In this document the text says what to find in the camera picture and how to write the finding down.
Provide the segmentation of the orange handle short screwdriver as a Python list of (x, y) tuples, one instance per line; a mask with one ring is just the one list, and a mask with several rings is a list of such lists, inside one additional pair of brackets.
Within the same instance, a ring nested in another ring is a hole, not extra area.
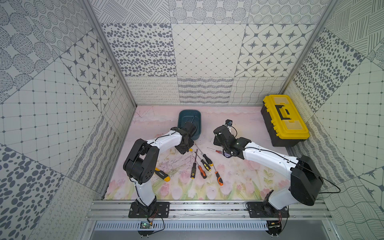
[(198, 166), (198, 169), (200, 171), (200, 174), (202, 176), (203, 179), (206, 179), (207, 178), (207, 175), (206, 173), (204, 172), (203, 168), (199, 165), (199, 163), (197, 163), (197, 166)]

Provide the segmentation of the teal plastic storage box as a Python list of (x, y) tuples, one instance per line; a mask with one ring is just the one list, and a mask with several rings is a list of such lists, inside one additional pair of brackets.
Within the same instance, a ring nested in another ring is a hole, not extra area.
[(201, 113), (198, 110), (182, 110), (179, 113), (178, 128), (181, 128), (185, 125), (185, 123), (190, 122), (193, 116), (196, 116), (194, 119), (196, 131), (195, 134), (192, 136), (192, 140), (195, 141), (200, 137), (202, 132)]

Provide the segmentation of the orange black handle screwdriver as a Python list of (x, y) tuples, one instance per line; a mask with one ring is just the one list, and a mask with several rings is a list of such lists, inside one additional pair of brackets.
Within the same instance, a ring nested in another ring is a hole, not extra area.
[(224, 185), (224, 182), (223, 182), (223, 179), (221, 178), (219, 172), (217, 171), (216, 167), (213, 165), (213, 168), (215, 170), (215, 175), (217, 177), (217, 181), (219, 183), (220, 186), (223, 186)]

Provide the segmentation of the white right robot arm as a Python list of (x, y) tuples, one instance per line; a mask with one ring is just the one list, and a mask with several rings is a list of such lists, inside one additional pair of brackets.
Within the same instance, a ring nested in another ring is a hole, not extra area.
[(214, 145), (222, 147), (225, 153), (264, 165), (290, 181), (288, 187), (272, 190), (266, 195), (262, 209), (268, 214), (296, 203), (306, 206), (315, 204), (324, 180), (311, 158), (305, 155), (300, 158), (282, 155), (249, 139), (237, 139), (226, 125), (216, 128), (214, 135)]

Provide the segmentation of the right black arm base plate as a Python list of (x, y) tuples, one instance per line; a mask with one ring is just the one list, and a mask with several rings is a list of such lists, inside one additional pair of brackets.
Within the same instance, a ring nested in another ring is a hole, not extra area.
[(246, 202), (246, 209), (250, 218), (289, 218), (288, 207), (277, 210), (269, 203), (264, 202)]

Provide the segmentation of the black yellow tip screwdriver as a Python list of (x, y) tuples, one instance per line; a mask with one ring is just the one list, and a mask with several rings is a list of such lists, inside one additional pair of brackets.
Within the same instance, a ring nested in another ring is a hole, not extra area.
[(202, 152), (202, 150), (198, 147), (198, 145), (196, 145), (197, 149), (202, 153), (202, 156), (203, 158), (206, 160), (206, 162), (212, 167), (214, 164), (212, 162), (212, 160)]

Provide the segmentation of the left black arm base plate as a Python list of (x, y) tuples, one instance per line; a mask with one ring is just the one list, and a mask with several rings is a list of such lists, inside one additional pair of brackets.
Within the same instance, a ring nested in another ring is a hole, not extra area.
[(168, 218), (170, 202), (155, 202), (149, 207), (143, 205), (138, 200), (133, 202), (130, 207), (129, 218)]

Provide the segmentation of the purple clear handle screwdriver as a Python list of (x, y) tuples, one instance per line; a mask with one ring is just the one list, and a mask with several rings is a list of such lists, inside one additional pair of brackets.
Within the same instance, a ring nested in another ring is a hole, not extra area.
[(216, 149), (212, 149), (212, 148), (208, 148), (208, 149), (212, 150), (212, 151), (214, 151), (214, 152), (216, 152), (218, 154), (223, 155), (225, 158), (231, 158), (232, 157), (231, 154), (228, 154), (228, 153), (224, 152), (223, 150), (216, 150)]

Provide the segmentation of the black yellow collar screwdriver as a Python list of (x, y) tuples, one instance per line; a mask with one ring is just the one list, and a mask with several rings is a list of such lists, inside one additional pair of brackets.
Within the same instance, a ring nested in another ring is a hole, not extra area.
[(191, 179), (194, 179), (196, 177), (196, 170), (197, 170), (197, 151), (195, 151), (195, 160), (192, 166), (191, 170)]

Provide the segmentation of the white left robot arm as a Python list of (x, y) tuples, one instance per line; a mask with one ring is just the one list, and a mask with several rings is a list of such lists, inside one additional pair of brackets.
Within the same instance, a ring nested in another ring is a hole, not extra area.
[(135, 141), (123, 164), (123, 169), (130, 181), (135, 184), (138, 201), (142, 206), (150, 207), (156, 202), (151, 178), (155, 173), (159, 154), (171, 148), (176, 148), (182, 155), (187, 153), (194, 145), (192, 137), (196, 132), (197, 127), (187, 122), (181, 128), (171, 128), (167, 134), (153, 140)]

